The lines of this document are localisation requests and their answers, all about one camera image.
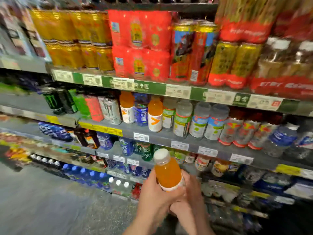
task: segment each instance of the white bottle cap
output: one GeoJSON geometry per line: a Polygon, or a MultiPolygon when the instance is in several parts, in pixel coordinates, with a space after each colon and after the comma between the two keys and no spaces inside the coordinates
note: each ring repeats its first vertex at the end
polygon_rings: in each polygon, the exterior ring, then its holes
{"type": "Polygon", "coordinates": [[[300,50],[313,51],[313,42],[312,41],[303,41],[299,47],[300,50]]]}
{"type": "Polygon", "coordinates": [[[153,159],[156,164],[165,164],[170,161],[171,155],[167,149],[158,149],[154,152],[153,159]]]}
{"type": "Polygon", "coordinates": [[[285,39],[278,39],[272,44],[273,49],[288,49],[288,46],[290,44],[290,40],[285,40],[285,39]]]}
{"type": "Polygon", "coordinates": [[[277,37],[268,37],[266,43],[271,46],[276,40],[278,40],[277,37]]]}
{"type": "Polygon", "coordinates": [[[297,130],[300,126],[299,125],[295,125],[295,124],[291,124],[291,123],[287,123],[286,127],[288,129],[291,129],[291,130],[297,130]]]}

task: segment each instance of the green energy drink can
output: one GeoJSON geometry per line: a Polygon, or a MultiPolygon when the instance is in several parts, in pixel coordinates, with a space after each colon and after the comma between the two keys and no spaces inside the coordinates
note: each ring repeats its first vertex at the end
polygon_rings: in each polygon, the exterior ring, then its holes
{"type": "Polygon", "coordinates": [[[50,109],[52,110],[53,114],[56,115],[64,115],[65,109],[60,100],[60,97],[53,87],[44,87],[41,90],[42,95],[44,96],[46,102],[48,103],[50,109]]]}
{"type": "Polygon", "coordinates": [[[142,142],[138,142],[138,141],[134,143],[134,153],[141,155],[141,152],[142,152],[141,144],[142,142]]]}
{"type": "Polygon", "coordinates": [[[74,100],[74,103],[77,106],[77,109],[82,114],[82,118],[91,119],[89,108],[83,96],[83,91],[76,90],[76,89],[69,89],[68,92],[72,96],[72,99],[74,100]]]}
{"type": "Polygon", "coordinates": [[[74,114],[78,111],[71,94],[65,88],[57,88],[57,92],[61,102],[63,103],[65,112],[74,114]]]}
{"type": "Polygon", "coordinates": [[[141,158],[147,162],[151,161],[153,158],[151,144],[148,142],[142,142],[141,147],[142,147],[141,158]]]}

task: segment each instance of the orange juice bottle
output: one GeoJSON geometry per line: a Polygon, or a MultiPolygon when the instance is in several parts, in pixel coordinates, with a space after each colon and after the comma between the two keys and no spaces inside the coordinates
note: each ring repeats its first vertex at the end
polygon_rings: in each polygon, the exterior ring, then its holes
{"type": "Polygon", "coordinates": [[[163,103],[160,97],[153,95],[148,104],[148,126],[149,130],[159,132],[162,129],[163,122],[163,103]]]}
{"type": "Polygon", "coordinates": [[[134,103],[135,98],[130,91],[121,91],[119,96],[120,109],[122,111],[123,121],[127,124],[135,122],[134,103]]]}
{"type": "Polygon", "coordinates": [[[164,191],[172,191],[184,185],[184,178],[175,158],[170,156],[167,149],[158,149],[153,155],[156,177],[164,191]]]}

